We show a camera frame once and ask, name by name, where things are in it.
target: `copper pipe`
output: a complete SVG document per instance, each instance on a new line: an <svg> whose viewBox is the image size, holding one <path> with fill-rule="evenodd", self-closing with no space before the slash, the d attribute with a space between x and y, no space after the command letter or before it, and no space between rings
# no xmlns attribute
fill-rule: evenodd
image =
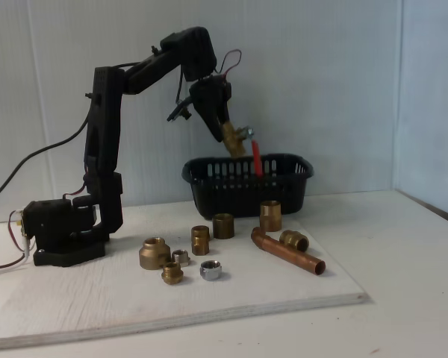
<svg viewBox="0 0 448 358"><path fill-rule="evenodd" d="M293 263L306 271L316 274L322 274L326 270L326 263L317 259L305 252L290 248L274 240L272 237L266 235L265 231L259 227L254 227L252 230L252 241L261 250L267 251L269 254L280 257L288 263Z"/></svg>
<svg viewBox="0 0 448 358"><path fill-rule="evenodd" d="M270 200L261 202L259 217L261 229L264 231L279 231L282 229L281 203Z"/></svg>

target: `white wooden board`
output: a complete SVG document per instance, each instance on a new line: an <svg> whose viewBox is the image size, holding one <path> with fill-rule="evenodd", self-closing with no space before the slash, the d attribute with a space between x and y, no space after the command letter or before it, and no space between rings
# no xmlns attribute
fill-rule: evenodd
<svg viewBox="0 0 448 358"><path fill-rule="evenodd" d="M192 202L125 209L125 224L108 255L71 268L33 267L0 312L0 349L104 338L266 313L362 302L362 288L291 218L283 228L308 235L309 253L326 261L317 277L259 250L250 239L257 218L237 219L236 237L211 241L205 257L191 255L184 280L168 286L161 271L145 271L138 250L162 236L171 250L190 252L190 229L207 224ZM278 238L280 233L271 233ZM223 276L199 275L219 260Z"/></svg>

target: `white wall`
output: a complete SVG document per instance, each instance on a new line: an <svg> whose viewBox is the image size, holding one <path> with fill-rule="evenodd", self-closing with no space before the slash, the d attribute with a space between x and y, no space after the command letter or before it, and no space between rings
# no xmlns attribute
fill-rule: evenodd
<svg viewBox="0 0 448 358"><path fill-rule="evenodd" d="M15 14L25 28L18 34L0 28L0 44L12 37L21 46L11 51L25 52L0 51L0 71L5 61L23 66L24 55L29 65L23 69L29 88L10 81L3 85L7 98L0 96L0 143L6 133L16 148L14 156L0 151L0 179L31 147L57 142L79 127L95 67L143 59L170 32L202 25L218 61L231 48L243 50L228 77L231 120L255 128L262 152L308 159L316 172L308 194L389 189L399 6L399 0L0 0L0 22L16 22L10 19ZM196 114L188 122L165 121L177 83L175 70L145 93L123 99L118 171L124 204L189 200L184 163L225 155ZM6 111L10 98L18 113ZM26 118L25 108L33 111ZM15 122L28 130L9 133ZM36 178L20 186L15 180L0 198L0 219L10 206L50 195L50 188L54 197L79 188L83 150L81 135L49 153L50 167L46 156L37 159L40 170L26 165L23 175L34 170L47 180L38 191L28 189Z"/></svg>
<svg viewBox="0 0 448 358"><path fill-rule="evenodd" d="M397 187L448 212L448 0L405 0Z"/></svg>
<svg viewBox="0 0 448 358"><path fill-rule="evenodd" d="M28 153L46 145L25 1L0 1L0 186ZM0 195L0 220L52 195L47 156L30 160Z"/></svg>

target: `basket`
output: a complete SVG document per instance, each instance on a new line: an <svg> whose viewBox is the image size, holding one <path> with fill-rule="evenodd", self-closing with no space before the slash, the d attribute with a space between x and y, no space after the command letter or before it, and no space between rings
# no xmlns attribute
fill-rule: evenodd
<svg viewBox="0 0 448 358"><path fill-rule="evenodd" d="M259 216L260 204L266 200L280 201L282 214L302 209L307 179L314 175L312 165L293 154L268 154L261 160L261 178L255 175L253 157L187 162L182 177L191 185L199 214L207 220L218 213Z"/></svg>

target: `black cable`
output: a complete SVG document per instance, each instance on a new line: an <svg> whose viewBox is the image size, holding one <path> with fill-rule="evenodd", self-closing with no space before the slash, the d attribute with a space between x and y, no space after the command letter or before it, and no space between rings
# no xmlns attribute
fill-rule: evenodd
<svg viewBox="0 0 448 358"><path fill-rule="evenodd" d="M16 166L16 168L12 171L12 174L10 174L7 178L7 180L0 186L0 193L3 191L3 189L5 189L5 187L8 185L8 183L10 183L10 181L13 179L13 177L15 176L15 174L19 171L20 168L22 168L23 164L25 164L25 162L31 158L33 158L35 155L38 155L40 153L43 153L44 151L48 151L49 149L53 149L53 148L57 148L60 145L63 144L67 144L68 142L72 141L74 138L76 138L81 131L83 130L83 128L86 127L88 123L88 116L87 118L84 120L83 124L81 125L81 127L78 129L78 131L73 134L71 137L62 140L61 142L49 145L48 147L45 148L41 148L38 151L34 151L33 153L29 154L28 156L26 156L25 158L23 158L23 160L18 164L18 166Z"/></svg>
<svg viewBox="0 0 448 358"><path fill-rule="evenodd" d="M176 95L176 104L179 103L179 96L181 95L181 87L182 87L182 66L181 66L181 76L179 76L179 87L178 87L178 94Z"/></svg>
<svg viewBox="0 0 448 358"><path fill-rule="evenodd" d="M227 54L225 54L223 63L221 64L221 69L220 69L219 71L217 71L216 69L214 69L214 71L215 71L216 73L221 73L221 72L223 71L224 63L225 63L225 59L227 58L227 56L228 56L229 54L232 54L232 53L234 53L234 52L238 52L238 53L239 53L239 61L237 62L237 65L240 63L240 59L242 58L242 51L241 51L240 49L236 48L236 49L234 49L234 50L229 51Z"/></svg>

